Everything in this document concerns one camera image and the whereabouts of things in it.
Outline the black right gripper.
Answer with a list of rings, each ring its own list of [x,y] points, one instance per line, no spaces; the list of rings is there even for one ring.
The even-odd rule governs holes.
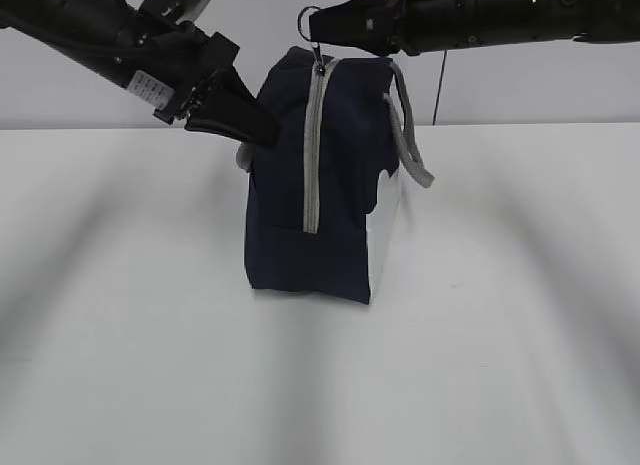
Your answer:
[[[450,49],[450,0],[349,0],[309,16],[313,42],[378,56]]]

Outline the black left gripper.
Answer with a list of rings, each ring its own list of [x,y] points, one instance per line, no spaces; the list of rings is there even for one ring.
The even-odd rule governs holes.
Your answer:
[[[138,9],[143,29],[136,44],[145,54],[134,60],[132,94],[152,105],[156,118],[172,124],[200,105],[215,83],[185,130],[273,146],[280,125],[233,67],[239,46],[219,32],[207,35],[179,11],[176,4]]]

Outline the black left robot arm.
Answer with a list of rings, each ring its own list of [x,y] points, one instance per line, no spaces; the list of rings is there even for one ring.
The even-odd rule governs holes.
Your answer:
[[[150,104],[167,125],[272,146],[277,120],[248,90],[239,47],[195,24],[211,0],[1,0],[1,25]]]

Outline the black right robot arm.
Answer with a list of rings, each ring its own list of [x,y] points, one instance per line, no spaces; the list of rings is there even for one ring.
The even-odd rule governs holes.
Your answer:
[[[639,0],[349,0],[309,17],[312,41],[408,56],[555,40],[639,39]]]

